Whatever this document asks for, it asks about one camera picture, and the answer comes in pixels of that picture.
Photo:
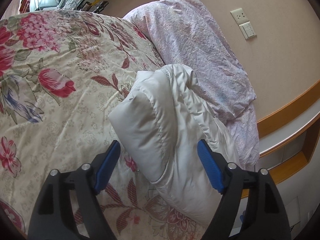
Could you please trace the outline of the white wall power socket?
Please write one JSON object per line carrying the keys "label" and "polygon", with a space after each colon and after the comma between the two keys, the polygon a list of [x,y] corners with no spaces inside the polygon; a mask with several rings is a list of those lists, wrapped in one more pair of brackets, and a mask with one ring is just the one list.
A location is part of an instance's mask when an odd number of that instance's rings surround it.
{"label": "white wall power socket", "polygon": [[241,24],[249,22],[249,19],[242,8],[232,10],[232,11],[230,11],[230,13],[231,13],[232,17],[234,18],[235,22],[237,23],[237,25],[241,25]]}

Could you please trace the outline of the floral red cream bedsheet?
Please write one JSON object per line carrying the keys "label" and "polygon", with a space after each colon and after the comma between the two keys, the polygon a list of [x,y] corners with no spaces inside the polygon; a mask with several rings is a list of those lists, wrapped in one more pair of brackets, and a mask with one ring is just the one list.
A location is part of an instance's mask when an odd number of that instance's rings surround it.
{"label": "floral red cream bedsheet", "polygon": [[[75,171],[119,140],[109,114],[137,72],[164,65],[121,18],[53,10],[1,20],[1,208],[24,238],[49,172]],[[167,204],[123,148],[97,201],[117,239],[201,239],[206,230]]]}

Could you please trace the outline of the wooden white headboard shelf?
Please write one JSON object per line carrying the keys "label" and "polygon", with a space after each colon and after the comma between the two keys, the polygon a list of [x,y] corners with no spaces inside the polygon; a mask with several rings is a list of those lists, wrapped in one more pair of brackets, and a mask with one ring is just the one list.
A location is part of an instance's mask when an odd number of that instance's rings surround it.
{"label": "wooden white headboard shelf", "polygon": [[304,168],[311,160],[319,140],[319,82],[277,111],[257,123],[260,159],[271,156],[305,134],[302,149],[269,170],[280,184]]}

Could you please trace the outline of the pale purple crinkled duvet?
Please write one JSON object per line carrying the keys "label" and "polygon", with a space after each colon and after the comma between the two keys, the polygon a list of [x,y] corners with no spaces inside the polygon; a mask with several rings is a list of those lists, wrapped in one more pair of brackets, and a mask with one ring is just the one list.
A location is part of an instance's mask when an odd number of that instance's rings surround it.
{"label": "pale purple crinkled duvet", "polygon": [[228,128],[242,167],[253,170],[260,156],[256,93],[207,7],[200,0],[159,0],[124,19],[154,44],[165,64],[185,64],[195,72],[199,96]]}

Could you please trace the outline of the white wall light switch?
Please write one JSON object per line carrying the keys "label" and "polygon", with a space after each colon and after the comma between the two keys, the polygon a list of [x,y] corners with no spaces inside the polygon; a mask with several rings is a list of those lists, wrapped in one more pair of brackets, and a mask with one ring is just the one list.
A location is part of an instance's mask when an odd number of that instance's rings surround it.
{"label": "white wall light switch", "polygon": [[256,37],[256,33],[255,33],[250,21],[239,25],[239,28],[240,28],[240,30],[246,40],[253,38],[253,37]]}

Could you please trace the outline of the beige quilted down jacket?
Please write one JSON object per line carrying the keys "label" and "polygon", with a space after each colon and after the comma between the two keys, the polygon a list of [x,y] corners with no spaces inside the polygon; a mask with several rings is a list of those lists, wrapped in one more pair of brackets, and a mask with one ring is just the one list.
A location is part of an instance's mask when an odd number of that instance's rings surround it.
{"label": "beige quilted down jacket", "polygon": [[146,179],[167,204],[208,226],[221,195],[213,189],[197,153],[205,140],[228,162],[239,162],[234,140],[196,94],[195,72],[169,64],[154,72],[139,71],[128,94],[108,116]]}

